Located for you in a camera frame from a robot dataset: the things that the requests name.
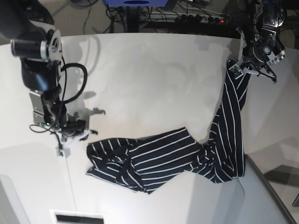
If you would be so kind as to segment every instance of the white stripe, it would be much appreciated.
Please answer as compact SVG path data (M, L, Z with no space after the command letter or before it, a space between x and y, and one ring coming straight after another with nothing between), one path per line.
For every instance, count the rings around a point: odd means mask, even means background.
M228 87L226 85L226 83L224 83L225 85L225 88L226 88L226 93L228 94ZM230 102L230 97L229 97L229 94L228 94L228 99L229 99L229 105L230 105L230 109L232 111L232 117L233 117L233 124L234 124L234 137L235 137L235 163L238 167L238 161L237 161L237 144L236 144L236 135L235 135L235 115L234 115L234 112L233 112L233 107L232 107L232 103Z
M143 187L138 183L138 181L137 180L135 180L133 177L132 177L132 175L129 173L129 171L127 170L127 173L128 173L128 175L129 175L129 177L131 177L131 179L140 187L140 188L142 188L143 189Z
M107 182L107 183L111 183L111 184L114 184L114 185L116 185L116 186L120 186L120 187L122 187L121 185L119 185L119 184L117 184L117 183L110 182L110 181L105 180L105 179L103 179L103 178L100 178L99 176L96 176L96 175L94 175L94 174L86 173L86 175L93 176L93 177L98 178L98 179L100 179L100 180L102 180L102 181L105 181L105 182Z
M245 93L246 93L246 91L247 91L247 88L248 88L248 86L246 87L244 93L243 93L242 96L240 97L239 102L242 100L243 96L245 95Z
M244 78L245 78L245 75L243 76L243 78L241 79L240 83L238 84L237 89L239 89L239 87L240 87L241 83L243 82Z
M119 141L118 139L116 139L116 140L117 140L118 145L121 147L121 143L120 143L120 141Z
M105 172L103 172L103 171L101 171L101 170L99 170L99 169L94 169L95 171L97 171L97 172L99 172L99 173L102 173L102 174L104 174L104 175L106 175L106 176L110 176L110 177L112 177L113 179L115 179L116 177L115 176L113 176L113 175L111 175L111 174L107 174L107 173L105 173Z
M142 180L143 181L158 180L158 179L163 179L163 178L170 177L170 176L175 176L175 175L178 175L178 174L181 174L181 173L182 172L179 172L179 173L176 173L176 174L170 174L170 175L167 175L167 176L161 176L161 177L142 178Z
M92 146L93 146L93 149L94 149L95 153L99 156L99 154L98 154L98 152L97 152L97 150L95 149L95 147L94 147L93 144L92 144Z
M213 179L215 177L215 175L213 175L211 178L209 178L209 180Z
M233 81L231 80L230 76L228 76L228 78L229 78L231 84L234 86L234 83L233 83ZM234 91L235 91L235 95L236 95L236 97L238 98L238 95L237 95L237 92L236 92L235 88L233 88L233 89L234 89ZM237 167L236 167L237 176L239 176L239 175L238 175L238 163L236 163L236 165L237 165Z
M97 166L97 164L95 163L95 161L94 161L94 160L92 160L92 161L93 161L94 166L98 169L98 166Z
M112 147L112 145L111 145L110 140L108 140L108 142L109 142L109 145L110 145L110 147L111 147L111 150L114 151L114 149L113 149L113 147Z
M202 163L199 161L199 155L197 155L197 162L199 165L202 165Z
M107 155L107 153L106 153L106 151L104 150L104 147L103 147L103 144L102 144L101 141L100 141L100 145L101 145L101 148L102 148L103 152L105 153L105 155Z
M180 167L183 167L183 166L187 166L189 164L191 164L192 162L188 162L188 163L185 163L183 165L179 165L177 167L173 167L173 168L170 168L170 169L164 169L164 170L159 170L159 171L153 171L153 172L147 172L147 173L144 173L142 175L146 175L146 174L155 174L155 173L162 173L162 172L166 172L166 171L170 171L170 170L173 170L173 169L177 169L177 168L180 168Z
M103 160L102 158L97 157L97 156L95 156L95 155L92 155L92 157L93 157L93 158L96 158L96 159L98 159L98 160Z
M233 179L233 178L232 178L231 176L229 176L223 169L221 169L221 171L222 171L226 176L228 176L229 179L231 179L231 180Z
M217 158L219 160L219 164L221 166L222 163L221 163L221 160L220 160L220 157L219 157L219 154L218 154L217 146L215 146L215 151L216 151L216 154L217 154Z
M139 172L139 171L143 171L143 170L147 170L147 169L156 168L156 167L160 167L160 166L163 166L163 165L165 165L165 164L168 164L168 163L171 163L171 162L180 160L180 159L182 159L182 158L184 158L184 157L187 157L187 156L189 156L189 155L192 155L192 154L195 154L195 153L198 153L198 152L199 152L199 150L197 150L197 151L195 151L195 152L192 152L192 153L189 153L189 154L187 154L187 155L181 156L181 157L176 158L176 159L174 159L174 160L171 160L171 161L168 161L168 162L165 162L165 163L161 163L161 164L159 164L159 165L155 165L155 166L152 166L152 167L147 167L147 168L143 168L143 169L137 170L137 172Z
M206 176L206 175L208 175L209 173L211 173L213 168L214 168L214 167L211 167L210 171L207 172L206 174L204 174L203 176Z
M157 189L158 189L158 188L155 188L155 189L152 189L152 190L146 190L146 191L147 191L147 192L148 192L148 191L154 191L154 190L157 190Z
M125 181L125 178L123 178L123 176L121 176L121 180L122 180L127 186L130 186L130 185Z
M153 143L153 142L157 142L157 141L159 141L159 140L161 140L161 139L165 139L165 138L167 138L167 137L169 137L169 136L175 135L175 134L177 134L177 133L181 133L181 132L183 132L183 131L185 131L185 130L186 130L186 129L184 128L184 129L181 130L181 131L178 131L178 132L175 132L175 133L171 133L171 134L166 135L166 136L164 136L164 137L162 137L162 138L159 138L159 139L156 139L156 140L154 140L154 141L151 141L151 142L145 143L145 144L143 144L143 145L140 145L140 146L138 146L137 148L131 150L131 152L133 152L133 151L135 151L135 150L137 150L137 149L139 149L139 148L141 148L141 147L143 147L143 146L147 146L147 145L149 145L149 144L151 144L151 143Z
M204 170L206 168L206 166L204 166L200 171L198 171L197 173L199 174L202 170Z
M215 175L218 177L218 179L223 183L224 181L218 176L217 174L217 170L215 169Z
M117 164L117 163L115 163L115 162L107 162L106 164L113 164L113 165L116 165L116 166L118 166L118 167L122 167L120 164Z
M161 183L166 183L166 182L168 182L168 181L162 181L162 182L156 182L156 183L145 184L145 186L151 186L151 185L161 184Z
M142 162L139 162L139 163L135 164L135 167L138 166L138 165L140 165L140 164L143 164L143 163L145 163L145 162L149 162L149 161L153 161L153 160L157 160L157 159L163 158L163 157L165 157L165 156L168 156L168 155L170 155L170 154L173 154L173 153L175 153L175 152L177 152L177 151L180 151L180 150L182 150L182 149L185 149L185 148L187 148L187 147L189 147L189 146L192 146L192 145L195 145L195 144L196 144L196 142L194 142L194 143L192 143L192 144L189 144L189 145L187 145L187 146L178 148L178 149L176 149L176 150L174 150L174 151L171 151L170 153L166 153L166 154L163 154L163 155L161 155L161 156L158 156L158 157L155 157L155 158L151 158L151 159L149 159L149 160L144 160L144 161L142 161Z
M113 168L111 168L111 167L107 167L107 169L110 169L110 170L113 170L113 171L115 171L115 172L119 172L118 170L116 170L116 169L113 169Z
M153 153L153 152L158 151L158 150L160 150L160 149L162 149L162 148L165 148L165 147L171 146L171 145L173 145L173 144L175 144L175 143L178 143L179 141L185 140L185 139L187 139L187 138L189 138L189 137L190 137L190 135L188 135L188 136L186 136L186 137L183 137L183 138L181 138L181 139L179 139L179 140L177 140L177 141L173 141L172 143L169 143L169 144L167 144L167 145L161 146L161 147L159 147L159 148L156 148L156 149L147 151L147 152L145 152L145 153L141 153L141 154L139 154L139 155L133 156L132 159L135 159L135 158L137 158L137 157L140 157L140 156L143 156L143 155L146 155L146 154L149 154L149 153Z
M232 171L234 171L234 168L233 167L230 167L228 164L226 164L226 162L223 162L228 168L230 168Z

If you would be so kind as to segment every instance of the cloth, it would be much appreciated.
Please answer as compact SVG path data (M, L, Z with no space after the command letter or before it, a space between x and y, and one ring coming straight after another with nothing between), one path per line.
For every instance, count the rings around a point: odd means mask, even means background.
M227 67L234 63L229 60ZM146 140L101 140L87 147L93 166L86 174L148 194L184 171L203 175L214 183L244 176L240 111L249 77L246 74L236 80L227 71L221 105L206 144L198 143L186 128Z

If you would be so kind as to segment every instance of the floor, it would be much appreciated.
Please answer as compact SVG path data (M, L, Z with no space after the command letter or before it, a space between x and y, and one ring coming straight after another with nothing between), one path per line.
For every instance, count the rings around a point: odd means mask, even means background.
M55 26L61 31L62 36L83 35L83 26L88 14L89 18L86 22L86 34L100 34L110 24L110 19L106 16L105 6L102 0L91 7L77 7L70 3L69 0L39 0L51 13L55 20ZM225 12L227 14L235 14L245 9L246 0L211 0L209 6L205 9L214 10L216 12ZM176 7L176 12L184 12L180 7ZM242 21L242 15L235 14L236 22ZM142 30L143 32L155 32L154 30ZM123 32L122 26L116 24L115 32ZM286 30L281 34L282 43L289 48L294 48L295 36L291 30ZM0 44L9 43L0 37Z

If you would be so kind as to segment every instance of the striped shirt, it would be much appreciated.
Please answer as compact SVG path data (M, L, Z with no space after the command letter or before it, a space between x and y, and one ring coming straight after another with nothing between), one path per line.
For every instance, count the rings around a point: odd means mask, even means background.
M235 61L229 60L227 67ZM148 194L171 178L190 171L214 183L243 176L244 150L240 111L244 106L249 74L235 79L226 74L221 105L206 144L180 128L146 140L113 138L87 147L93 166L87 175Z

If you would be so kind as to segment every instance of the black cable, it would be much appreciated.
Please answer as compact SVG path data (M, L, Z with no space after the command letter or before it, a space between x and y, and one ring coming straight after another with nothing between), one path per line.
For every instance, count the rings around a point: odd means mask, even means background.
M148 12L149 12L149 21L150 22L152 22L152 20L151 20L151 14L152 14L152 12L153 12L153 6L151 7L151 10L150 10L150 8L147 6L147 9L148 9Z
M32 127L40 127L40 128L45 129L45 130L39 132L39 131L36 131L36 130L32 129ZM49 129L46 129L45 127L43 127L43 126L39 126L39 125L29 125L29 129L30 129L31 131L35 132L35 133L50 132L51 134L53 134L53 135L56 136L56 139L57 139L57 142L58 142L58 148L59 148L59 149L63 149L63 146L62 146L62 144L61 144L61 142L60 142L59 136L58 136L58 134L57 134L56 132L50 131Z
M42 127L42 126L39 126L39 125L30 125L29 128L30 128L31 131L33 131L33 132L35 132L35 133L45 133L45 132L48 132L48 131L51 132L50 129L51 129L54 125L57 124L57 122L59 121L60 115L61 115L61 111L62 111L63 105L64 105L64 96L65 96L65 91L66 91L66 82L67 82L67 73L66 73L66 71L65 71L64 92L63 92L63 94L62 94L61 104L60 104L60 108L59 108L58 116L56 117L55 122L54 122L49 128L45 128L45 127ZM39 132L39 131L35 131L35 130L33 130L33 129L31 128L31 126L38 126L38 127L41 127L41 128L43 128L43 129L45 129L45 130L40 131L40 132Z
M109 29L110 29L110 25L105 29L103 33L105 34Z
M163 14L163 15L165 16L165 20L166 20L166 22L168 22L168 21L167 21L167 16L166 16L166 14L165 14L164 12L158 10L158 8L156 8L156 11L158 11L158 12L161 13L161 14Z
M211 16L211 14L209 14L207 11L205 11L204 9L202 9L202 8L200 8L200 7L198 7L198 6L194 5L194 4L192 4L192 3L189 2L188 0L182 0L182 1L186 2L187 4L189 4L189 5L191 5L191 6L195 7L195 8L198 8L200 11L204 12L204 13L207 14L208 16Z
M68 68L72 68L72 67L80 68L83 71L83 75L84 75L83 76L83 83L82 83L81 89L78 91L78 93L75 96L73 96L72 98L70 98L68 100L65 100L64 104L68 104L68 103L76 100L81 95L81 93L83 92L83 90L86 86L86 83L87 83L87 76L88 76L87 70L86 70L85 66L83 66L79 63L66 64L64 67L62 67L61 71L66 71Z
M107 6L106 8L106 16L111 20L111 16L109 13L113 13L113 12L117 12L117 14L115 14L114 16L116 17L118 14L120 15L120 20L114 20L114 22L122 22L122 20L124 19L124 15L121 16L121 11L119 8L110 8Z
M171 11L172 13L175 13L176 15L178 15L179 18L181 18L180 14L178 14L177 12L175 11Z
M291 29L292 31L293 31L293 33L295 34L295 37L296 37L296 39L298 39L298 36L297 36L297 34L296 34L296 32L295 32L295 30L293 30L293 29Z
M111 16L111 21L110 21L110 31L109 33L113 34L114 33L114 21L115 21L115 16Z
M89 11L88 11L88 15L87 15L87 18L85 19L85 22L84 22L84 25L83 25L83 34L85 35L85 26L86 26L86 23L87 23L87 20L90 16L90 12L92 11L92 6L89 7Z

